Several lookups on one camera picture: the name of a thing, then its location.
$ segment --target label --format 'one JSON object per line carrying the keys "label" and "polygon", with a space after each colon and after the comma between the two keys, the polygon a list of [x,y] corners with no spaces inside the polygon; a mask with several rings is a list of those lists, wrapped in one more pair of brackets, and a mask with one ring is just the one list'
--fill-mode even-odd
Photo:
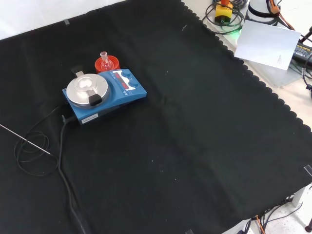
{"label": "label", "polygon": [[86,122],[89,122],[89,121],[91,121],[91,120],[97,118],[97,117],[98,117],[98,113],[96,113],[96,114],[94,114],[94,115],[91,115],[91,116],[89,116],[89,117],[87,117],[87,118],[84,118],[81,122],[82,122],[82,124],[84,124],[84,123],[86,123]]}

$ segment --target white table surface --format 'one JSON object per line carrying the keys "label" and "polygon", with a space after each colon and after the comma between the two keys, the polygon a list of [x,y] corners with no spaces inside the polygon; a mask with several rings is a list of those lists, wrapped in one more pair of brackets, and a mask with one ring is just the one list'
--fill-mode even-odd
{"label": "white table surface", "polygon": [[[205,16],[206,8],[211,4],[211,0],[182,0],[186,6],[189,7],[194,13],[201,19]],[[312,26],[312,0],[283,0],[281,3],[282,13],[284,18],[296,29],[305,35],[309,28]],[[206,23],[208,28],[215,31],[215,28]],[[233,46],[223,35],[217,35],[220,40],[233,52],[235,52],[235,46]],[[291,110],[297,114],[297,117],[303,120],[303,123],[312,128],[312,98],[311,92],[306,90],[306,85],[303,79],[299,79],[293,83],[290,83],[282,88],[276,88],[266,82],[265,78],[258,73],[253,65],[248,61],[245,61],[249,70],[265,82],[274,93],[278,94],[280,99],[285,101],[285,104],[289,105]]]}

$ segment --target black cloth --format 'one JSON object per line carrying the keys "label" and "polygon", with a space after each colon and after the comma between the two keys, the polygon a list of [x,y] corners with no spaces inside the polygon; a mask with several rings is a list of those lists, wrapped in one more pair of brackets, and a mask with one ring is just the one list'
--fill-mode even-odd
{"label": "black cloth", "polygon": [[[179,0],[69,22],[0,41],[0,123],[26,133],[64,101],[71,68],[95,72],[103,50],[132,71],[145,99],[66,131],[64,170],[92,233],[219,234],[311,181],[310,128]],[[68,112],[39,127],[56,155]],[[20,171],[16,140],[0,130],[0,233],[78,233],[59,175]]]}

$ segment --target white sheet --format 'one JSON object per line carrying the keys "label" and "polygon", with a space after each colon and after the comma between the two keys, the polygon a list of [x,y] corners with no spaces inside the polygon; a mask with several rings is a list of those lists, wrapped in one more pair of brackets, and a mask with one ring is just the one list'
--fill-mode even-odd
{"label": "white sheet", "polygon": [[300,33],[246,20],[235,57],[287,70]]}
{"label": "white sheet", "polygon": [[0,39],[123,0],[0,0]]}

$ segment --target cable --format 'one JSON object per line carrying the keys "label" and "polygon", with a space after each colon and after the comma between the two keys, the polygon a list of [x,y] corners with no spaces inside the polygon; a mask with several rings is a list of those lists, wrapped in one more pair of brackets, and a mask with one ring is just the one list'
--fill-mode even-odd
{"label": "cable", "polygon": [[256,215],[255,217],[257,218],[257,221],[258,221],[258,223],[259,223],[259,226],[260,226],[260,229],[261,229],[262,233],[265,234],[265,231],[263,230],[262,225],[261,225],[261,223],[260,223],[260,220],[259,220],[259,218],[258,218],[258,215]]}
{"label": "cable", "polygon": [[305,82],[305,84],[307,85],[306,89],[308,90],[312,90],[312,85],[308,84],[307,81],[306,81],[306,78],[305,78],[305,75],[306,75],[306,67],[308,65],[308,62],[309,60],[311,59],[312,57],[312,54],[308,57],[307,61],[305,62],[303,68],[302,68],[302,78],[303,78],[303,81]]}
{"label": "cable", "polygon": [[[242,22],[245,20],[245,17],[244,17],[243,14],[240,12],[241,7],[240,7],[239,5],[234,5],[234,2],[235,2],[235,1],[233,1],[233,2],[230,1],[230,3],[232,3],[232,5],[233,5],[233,8],[231,8],[231,7],[229,7],[229,6],[226,6],[226,5],[223,5],[223,4],[220,4],[220,3],[218,3],[218,2],[213,2],[212,4],[210,4],[210,5],[207,7],[206,11],[205,11],[205,17],[201,20],[202,25],[204,25],[205,28],[207,28],[207,26],[204,24],[204,20],[207,19],[211,24],[217,25],[217,26],[219,26],[219,27],[224,27],[224,26],[226,26],[226,27],[236,27],[236,26],[238,26],[238,27],[237,27],[236,29],[234,29],[234,30],[231,30],[231,31],[228,31],[228,32],[222,32],[222,33],[221,33],[221,32],[216,32],[216,31],[212,31],[212,30],[210,30],[210,29],[207,28],[209,31],[214,32],[214,33],[216,33],[216,34],[221,34],[221,35],[226,35],[226,34],[234,33],[234,32],[239,31],[240,29],[242,29],[242,27],[243,27]],[[215,22],[211,21],[211,20],[209,19],[208,15],[209,15],[213,10],[216,9],[216,6],[217,6],[217,5],[220,5],[220,6],[222,6],[222,7],[226,7],[226,8],[231,9],[231,10],[232,10],[232,13],[235,15],[234,19],[233,19],[232,21],[230,21],[229,23],[215,23]],[[240,18],[239,23],[232,24],[237,18]]]}
{"label": "cable", "polygon": [[245,230],[244,230],[244,234],[247,234],[250,228],[250,225],[252,223],[252,219],[248,221],[248,223],[246,224]]}
{"label": "cable", "polygon": [[288,214],[288,215],[286,215],[286,216],[284,216],[284,217],[272,219],[272,220],[267,221],[267,222],[270,223],[270,222],[275,221],[275,220],[278,220],[278,219],[286,218],[286,217],[290,216],[291,214],[295,213],[296,211],[298,211],[298,210],[302,207],[302,205],[303,205],[303,202],[301,203],[301,205],[300,205],[300,207],[299,207],[298,209],[296,209],[295,211],[291,212],[290,214]]}
{"label": "cable", "polygon": [[[289,66],[290,69],[292,69],[294,72],[296,72],[296,73],[302,75],[302,69],[300,69],[293,61],[291,61],[291,65],[294,66],[295,69],[297,69],[297,71],[296,71],[295,69],[293,69],[292,67]],[[308,79],[310,79],[310,80],[312,80],[312,75],[311,75],[311,73],[310,73],[309,71],[306,71],[306,72],[308,72],[308,73],[310,74],[311,77],[309,77],[309,76],[307,76],[307,75],[305,75],[305,77],[308,78]]]}
{"label": "cable", "polygon": [[303,38],[305,38],[306,40],[312,42],[312,40],[311,40],[310,38],[308,38],[308,37],[306,37],[306,36],[304,36],[304,35],[302,35],[302,34],[301,34],[301,36],[302,36]]}
{"label": "cable", "polygon": [[63,137],[64,137],[64,130],[65,130],[65,127],[67,126],[67,124],[69,122],[71,122],[72,120],[74,120],[75,117],[72,117],[72,118],[69,118],[69,119],[65,119],[63,117],[63,126],[62,126],[62,130],[60,132],[60,147],[59,147],[59,156],[58,156],[58,172],[64,182],[64,185],[66,187],[66,190],[67,190],[67,194],[68,194],[68,203],[69,203],[69,208],[70,208],[70,211],[72,212],[73,216],[75,217],[78,225],[80,226],[83,234],[86,234],[86,230],[78,216],[78,214],[76,213],[74,207],[73,207],[73,201],[72,201],[72,193],[71,193],[71,189],[70,189],[70,186],[69,186],[69,182],[67,181],[63,171],[62,171],[62,152],[63,152]]}
{"label": "cable", "polygon": [[280,0],[277,4],[277,6],[280,8],[280,3],[282,2],[282,0]]}
{"label": "cable", "polygon": [[[63,105],[60,105],[58,107],[56,107],[53,111],[51,111],[46,117],[44,117],[43,119],[39,120],[37,123],[35,123],[30,129],[29,131],[26,133],[25,135],[25,139],[28,138],[36,138],[36,137],[42,137],[43,139],[43,144],[41,146],[42,149],[46,150],[48,149],[49,145],[50,145],[50,141],[49,141],[49,138],[43,133],[43,132],[40,132],[40,131],[33,131],[33,129],[35,127],[37,127],[40,123],[44,122],[51,114],[53,114],[57,109],[59,109],[60,107],[64,106]],[[37,175],[37,174],[33,174],[31,172],[29,172],[28,170],[26,170],[25,168],[22,167],[21,163],[27,163],[27,162],[33,162],[39,158],[41,158],[41,156],[43,156],[43,154],[45,154],[43,151],[37,155],[37,156],[34,156],[33,158],[29,159],[29,160],[20,160],[20,153],[21,151],[23,150],[24,152],[26,153],[29,153],[29,154],[33,154],[33,153],[37,153],[39,152],[40,150],[34,150],[34,151],[28,151],[26,149],[24,149],[24,145],[27,143],[27,141],[23,140],[23,139],[20,139],[14,146],[14,156],[15,156],[15,159],[16,159],[16,162],[17,162],[17,165],[20,169],[22,169],[25,173],[31,175],[31,176],[47,176],[47,175],[50,175],[51,173],[53,173],[56,169],[58,169],[58,172],[60,174],[60,177],[65,185],[65,188],[67,190],[67,194],[68,194],[68,201],[69,201],[69,207],[70,207],[70,211],[71,213],[73,214],[75,220],[77,221],[79,227],[81,228],[83,234],[86,234],[86,230],[77,214],[77,212],[75,211],[74,207],[73,207],[73,199],[72,199],[72,192],[71,192],[71,189],[70,189],[70,184],[69,182],[67,181],[63,171],[62,171],[62,168],[61,168],[61,163],[62,163],[62,151],[63,151],[63,137],[64,137],[64,130],[65,130],[65,127],[67,126],[67,124],[73,120],[75,120],[76,117],[73,116],[69,119],[65,119],[63,117],[63,126],[62,126],[62,129],[61,129],[61,132],[60,132],[60,149],[59,149],[59,156],[56,157],[54,155],[48,155],[50,157],[52,157],[55,161],[56,161],[56,167],[54,168],[54,170],[46,173],[46,174],[40,174],[40,175]]]}
{"label": "cable", "polygon": [[[44,122],[51,114],[53,114],[57,109],[59,109],[60,107],[64,106],[64,104],[56,107],[53,111],[51,111],[46,117],[44,117],[43,119],[39,120],[37,123],[35,123],[29,130],[28,132],[26,133],[25,135],[25,139],[35,139],[35,138],[41,138],[43,143],[41,145],[41,148],[43,148],[44,150],[47,150],[49,148],[49,145],[50,145],[50,140],[49,138],[41,131],[33,131],[33,129],[35,127],[37,127],[39,124],[41,124],[42,122]],[[53,173],[57,168],[58,168],[58,164],[59,164],[59,160],[56,156],[54,155],[48,155],[48,154],[45,154],[43,151],[39,150],[39,149],[36,149],[36,150],[33,150],[33,151],[29,151],[29,150],[26,150],[24,148],[25,144],[27,143],[27,141],[23,140],[23,139],[19,139],[15,146],[14,146],[14,158],[17,162],[17,165],[18,167],[24,171],[25,173],[31,175],[31,176],[39,176],[39,177],[43,177],[43,176],[48,176],[50,175],[51,173]],[[39,155],[37,156],[34,156],[28,160],[20,160],[20,154],[21,152],[25,152],[25,153],[28,153],[28,154],[35,154],[35,153],[38,153],[40,152]],[[22,164],[23,163],[29,163],[29,162],[34,162],[38,159],[40,159],[43,155],[47,155],[48,157],[52,158],[53,160],[55,160],[56,162],[56,165],[55,165],[55,168],[45,174],[34,174],[34,173],[31,173],[29,172],[28,170],[26,170]]]}
{"label": "cable", "polygon": [[264,224],[264,226],[263,226],[263,229],[264,229],[264,230],[266,229],[266,227],[267,227],[267,225],[268,225],[268,221],[269,221],[271,215],[272,215],[278,208],[280,208],[280,207],[283,206],[283,205],[279,205],[279,206],[275,207],[275,208],[272,210],[272,212],[271,212],[271,213],[269,214],[269,216],[268,216],[267,221],[265,222],[265,224]]}

